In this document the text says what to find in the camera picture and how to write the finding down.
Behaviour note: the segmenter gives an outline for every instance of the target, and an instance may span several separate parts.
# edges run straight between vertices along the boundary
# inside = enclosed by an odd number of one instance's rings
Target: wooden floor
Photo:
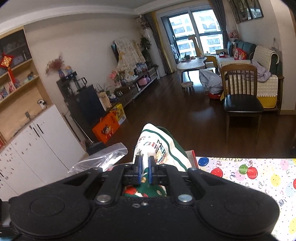
[[[226,144],[226,118],[220,100],[204,95],[198,71],[189,72],[194,91],[185,92],[177,74],[155,80],[124,109],[127,120],[107,145],[122,142],[128,154],[121,162],[132,161],[133,149],[144,125],[165,127],[184,150],[196,156],[236,158],[290,158],[296,116],[266,113],[262,116],[258,144],[255,144],[257,120],[230,119]]]

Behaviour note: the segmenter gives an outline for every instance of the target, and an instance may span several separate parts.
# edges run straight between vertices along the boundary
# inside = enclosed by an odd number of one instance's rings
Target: handbag
[[[148,82],[147,82],[146,78],[142,77],[141,79],[139,79],[138,84],[139,84],[139,86],[143,86],[143,85],[148,84]]]

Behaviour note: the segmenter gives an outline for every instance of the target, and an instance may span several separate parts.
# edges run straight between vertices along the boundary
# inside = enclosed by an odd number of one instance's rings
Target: balloon print tablecloth
[[[265,192],[279,205],[272,235],[280,241],[296,240],[296,159],[196,157],[201,170]]]

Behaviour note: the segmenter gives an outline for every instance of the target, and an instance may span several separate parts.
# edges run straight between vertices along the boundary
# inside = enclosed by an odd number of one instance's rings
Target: shelf
[[[31,79],[29,82],[27,82],[27,83],[23,84],[21,87],[17,88],[15,91],[13,91],[8,96],[6,96],[3,100],[1,100],[0,105],[5,103],[7,100],[11,99],[13,96],[15,96],[16,93],[20,93],[22,90],[24,90],[25,87],[34,83],[38,78],[39,78],[39,76],[37,75],[35,78]]]
[[[16,48],[14,48],[13,50],[10,50],[9,52],[7,52],[7,53],[5,53],[5,54],[9,54],[9,53],[11,53],[11,52],[13,52],[13,51],[15,51],[15,50],[21,48],[21,47],[24,47],[24,46],[26,46],[26,44],[22,44],[22,45],[20,45],[20,46],[18,46],[18,47],[16,47]]]
[[[16,70],[16,69],[18,69],[19,67],[22,67],[22,66],[23,66],[23,67],[26,67],[26,65],[27,65],[27,64],[29,65],[29,64],[31,63],[32,60],[33,60],[33,59],[30,58],[30,59],[26,60],[25,62],[22,62],[22,63],[20,63],[19,65],[13,67],[11,70],[14,71],[14,70]],[[4,73],[3,75],[0,76],[0,85],[2,85],[2,84],[5,82],[5,81],[3,81],[4,78],[9,78],[9,76],[8,76],[8,71],[6,71],[6,73]]]
[[[28,63],[30,63],[32,60],[33,60],[33,59],[30,58],[30,59],[26,60],[25,62],[22,62],[22,63],[20,63],[20,64],[17,65],[17,66],[14,66],[11,70],[14,71],[14,70],[18,69],[19,67],[22,67],[22,66],[24,66],[24,65],[26,65],[26,64],[28,64]]]

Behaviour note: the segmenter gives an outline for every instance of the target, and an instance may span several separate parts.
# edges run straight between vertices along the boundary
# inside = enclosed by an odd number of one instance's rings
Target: picture frame
[[[264,17],[259,0],[230,0],[229,4],[236,23]]]

